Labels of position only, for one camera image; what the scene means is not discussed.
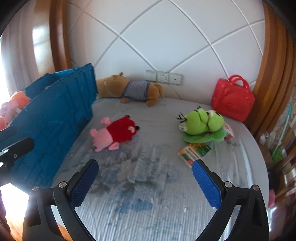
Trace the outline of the pink pig plush orange dress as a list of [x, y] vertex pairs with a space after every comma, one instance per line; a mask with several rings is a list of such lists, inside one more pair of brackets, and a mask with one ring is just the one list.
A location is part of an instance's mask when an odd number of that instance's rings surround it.
[[10, 101], [3, 103], [1, 106], [1, 128], [8, 127], [11, 121], [29, 104], [30, 98], [23, 91], [16, 91]]

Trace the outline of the green frog plush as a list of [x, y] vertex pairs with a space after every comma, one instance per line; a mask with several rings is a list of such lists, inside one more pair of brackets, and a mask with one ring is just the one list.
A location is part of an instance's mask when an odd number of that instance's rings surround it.
[[198, 106], [186, 115], [179, 113], [176, 119], [187, 143], [222, 142], [226, 137], [224, 117], [214, 110]]

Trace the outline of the pink pig plush red dress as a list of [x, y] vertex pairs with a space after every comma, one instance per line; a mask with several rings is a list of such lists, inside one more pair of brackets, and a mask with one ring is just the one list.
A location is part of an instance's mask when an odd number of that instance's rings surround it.
[[100, 123], [105, 125], [105, 128], [90, 130], [92, 149], [95, 152], [106, 148], [111, 151], [119, 149], [120, 143], [131, 141], [140, 129], [129, 115], [113, 122], [110, 121], [110, 118], [105, 117]]

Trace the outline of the blue plastic storage crate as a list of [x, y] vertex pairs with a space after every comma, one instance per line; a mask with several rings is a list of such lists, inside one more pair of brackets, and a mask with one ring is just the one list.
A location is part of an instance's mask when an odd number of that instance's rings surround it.
[[31, 99], [12, 120], [16, 133], [1, 140], [1, 149], [24, 138], [34, 148], [17, 159], [9, 182], [25, 193], [34, 186], [49, 188], [75, 140], [93, 116], [97, 87], [93, 66], [47, 73], [23, 91]]

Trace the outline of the small pink white box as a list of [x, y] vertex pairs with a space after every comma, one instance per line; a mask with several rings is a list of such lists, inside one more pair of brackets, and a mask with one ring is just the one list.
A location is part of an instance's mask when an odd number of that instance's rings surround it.
[[224, 135], [225, 135], [224, 140], [230, 141], [230, 140], [232, 140], [234, 138], [233, 131], [230, 128], [229, 124], [224, 123], [223, 131], [224, 131]]

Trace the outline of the green yellow medicine box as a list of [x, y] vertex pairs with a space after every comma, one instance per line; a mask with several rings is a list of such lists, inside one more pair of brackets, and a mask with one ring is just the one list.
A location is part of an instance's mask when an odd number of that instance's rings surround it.
[[192, 169], [193, 163], [201, 160], [211, 151], [206, 143], [188, 144], [186, 147], [178, 151], [177, 155], [180, 159]]

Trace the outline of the brown bear plush striped shirt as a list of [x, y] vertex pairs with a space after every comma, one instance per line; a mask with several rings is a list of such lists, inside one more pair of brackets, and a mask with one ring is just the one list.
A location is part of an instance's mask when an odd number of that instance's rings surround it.
[[130, 81], [123, 73], [96, 80], [98, 97], [120, 98], [122, 103], [131, 99], [144, 101], [147, 106], [155, 106], [164, 97], [163, 87], [148, 81]]

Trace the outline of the red plastic toy case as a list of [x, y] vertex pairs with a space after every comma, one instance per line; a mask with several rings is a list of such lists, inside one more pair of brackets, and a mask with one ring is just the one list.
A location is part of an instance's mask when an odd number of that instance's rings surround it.
[[215, 86], [211, 106], [220, 114], [244, 122], [254, 105], [255, 97], [248, 82], [240, 75], [220, 78]]

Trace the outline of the white wall socket panel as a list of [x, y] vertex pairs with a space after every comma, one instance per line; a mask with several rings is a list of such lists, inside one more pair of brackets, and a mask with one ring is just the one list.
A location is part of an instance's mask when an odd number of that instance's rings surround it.
[[178, 73], [147, 70], [145, 72], [145, 80], [171, 85], [181, 85], [183, 81], [183, 75]]

